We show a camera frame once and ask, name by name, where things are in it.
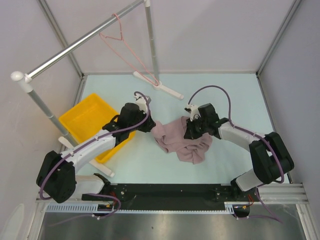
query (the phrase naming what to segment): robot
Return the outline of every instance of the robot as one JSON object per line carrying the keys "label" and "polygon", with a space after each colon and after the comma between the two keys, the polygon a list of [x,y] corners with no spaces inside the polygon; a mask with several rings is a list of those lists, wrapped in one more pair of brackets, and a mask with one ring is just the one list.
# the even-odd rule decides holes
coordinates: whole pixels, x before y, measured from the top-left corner
{"label": "robot", "polygon": [[[86,193],[108,194],[110,182],[99,174],[81,178],[76,176],[76,173],[94,157],[126,140],[130,132],[148,133],[156,126],[150,113],[150,97],[140,92],[135,92],[134,97],[135,103],[126,103],[120,114],[114,116],[92,138],[72,149],[46,154],[36,179],[42,199],[52,198],[57,203],[63,203],[75,196],[88,201],[103,200]],[[197,139],[204,133],[209,133],[250,152],[253,168],[231,181],[235,192],[242,194],[255,187],[270,184],[279,177],[283,178],[283,174],[294,168],[294,162],[276,132],[257,134],[236,126],[230,118],[219,118],[211,103],[202,106],[188,104],[185,110],[190,114],[185,139]]]}

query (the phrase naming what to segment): floor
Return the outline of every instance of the floor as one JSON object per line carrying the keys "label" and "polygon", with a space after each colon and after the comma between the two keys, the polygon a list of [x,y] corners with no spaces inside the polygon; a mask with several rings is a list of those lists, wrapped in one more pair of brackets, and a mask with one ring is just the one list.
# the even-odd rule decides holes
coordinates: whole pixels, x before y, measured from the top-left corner
{"label": "floor", "polygon": [[[46,213],[39,240],[304,240],[295,205],[271,205],[283,224],[263,218],[236,220],[223,214],[119,213],[97,221],[75,213]],[[253,205],[251,214],[266,214]]]}
{"label": "floor", "polygon": [[[184,95],[178,100],[167,93],[154,90],[151,85],[127,75],[89,75],[82,99],[98,94],[116,111],[134,102],[134,91],[151,97],[151,116],[167,124],[181,116],[191,95],[206,85],[218,85],[229,93],[231,116],[235,123],[255,132],[270,133],[272,125],[255,74],[161,74],[162,83]],[[192,101],[203,105],[212,103],[220,118],[228,115],[228,101],[222,91],[205,89]],[[250,154],[233,143],[214,138],[205,154],[205,161],[193,165],[179,161],[176,153],[165,153],[150,133],[136,136],[105,165],[115,172],[112,183],[152,184],[228,184],[252,168]],[[87,164],[79,175],[99,172]]]}

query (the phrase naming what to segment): gray floor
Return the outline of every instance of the gray floor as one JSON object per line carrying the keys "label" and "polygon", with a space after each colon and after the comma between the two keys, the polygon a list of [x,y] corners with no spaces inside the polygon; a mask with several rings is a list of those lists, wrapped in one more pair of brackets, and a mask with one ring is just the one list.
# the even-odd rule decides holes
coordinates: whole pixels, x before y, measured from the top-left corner
{"label": "gray floor", "polygon": [[[39,240],[304,240],[295,205],[272,205],[284,222],[269,219],[236,220],[231,215],[119,213],[97,221],[74,213],[47,213]],[[254,205],[251,215],[265,214]]]}

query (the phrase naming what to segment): yellow bin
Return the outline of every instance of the yellow bin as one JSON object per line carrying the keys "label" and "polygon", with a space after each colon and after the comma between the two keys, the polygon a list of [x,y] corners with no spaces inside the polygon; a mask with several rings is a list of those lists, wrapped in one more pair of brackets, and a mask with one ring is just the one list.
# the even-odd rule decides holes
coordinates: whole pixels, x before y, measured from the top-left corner
{"label": "yellow bin", "polygon": [[[63,114],[59,120],[75,140],[82,143],[99,132],[115,115],[118,115],[118,113],[111,106],[97,94],[92,93]],[[135,132],[131,132],[127,140],[115,148],[101,153],[95,160],[101,164],[105,163],[135,134]]]}

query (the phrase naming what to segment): garment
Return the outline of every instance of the garment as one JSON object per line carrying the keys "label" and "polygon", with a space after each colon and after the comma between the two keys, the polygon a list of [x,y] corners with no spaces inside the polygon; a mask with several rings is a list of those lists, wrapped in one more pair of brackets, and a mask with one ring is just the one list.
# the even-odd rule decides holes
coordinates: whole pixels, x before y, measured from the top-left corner
{"label": "garment", "polygon": [[184,139],[188,117],[183,116],[166,125],[155,121],[151,130],[158,145],[166,152],[176,152],[180,161],[199,164],[205,160],[205,152],[212,143],[212,137],[205,133],[198,139]]}

